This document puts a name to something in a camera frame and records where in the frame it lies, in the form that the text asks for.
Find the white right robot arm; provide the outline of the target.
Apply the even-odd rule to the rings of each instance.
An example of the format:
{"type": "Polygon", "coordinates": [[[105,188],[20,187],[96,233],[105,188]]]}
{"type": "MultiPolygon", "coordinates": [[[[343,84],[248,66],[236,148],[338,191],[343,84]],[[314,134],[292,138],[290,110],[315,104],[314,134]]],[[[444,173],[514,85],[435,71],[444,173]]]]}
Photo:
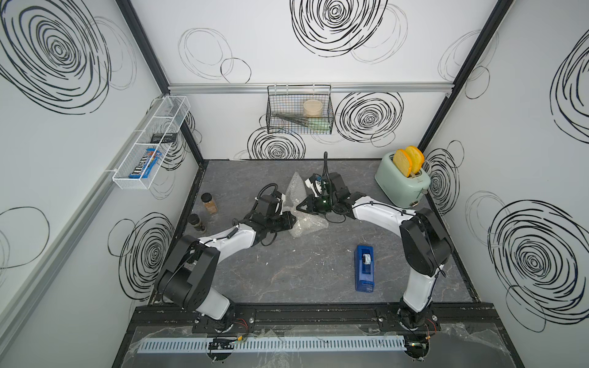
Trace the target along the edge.
{"type": "Polygon", "coordinates": [[[351,192],[339,173],[314,174],[305,180],[305,186],[307,197],[297,205],[298,211],[313,215],[335,213],[366,221],[401,238],[410,276],[397,315],[408,330],[425,325],[435,284],[454,252],[448,231],[435,212],[428,208],[402,209],[351,192]]]}

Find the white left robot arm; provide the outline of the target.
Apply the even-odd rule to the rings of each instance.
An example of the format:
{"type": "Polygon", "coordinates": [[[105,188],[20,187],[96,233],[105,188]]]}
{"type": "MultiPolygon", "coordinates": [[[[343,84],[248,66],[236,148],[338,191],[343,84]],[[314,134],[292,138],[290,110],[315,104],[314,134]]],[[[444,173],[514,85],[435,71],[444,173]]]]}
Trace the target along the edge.
{"type": "Polygon", "coordinates": [[[164,299],[186,311],[232,323],[235,307],[231,300],[214,290],[213,280],[219,263],[255,245],[270,246],[280,232],[296,224],[296,216],[283,209],[285,195],[276,183],[264,186],[243,219],[212,236],[184,236],[164,262],[154,284],[164,299]]]}

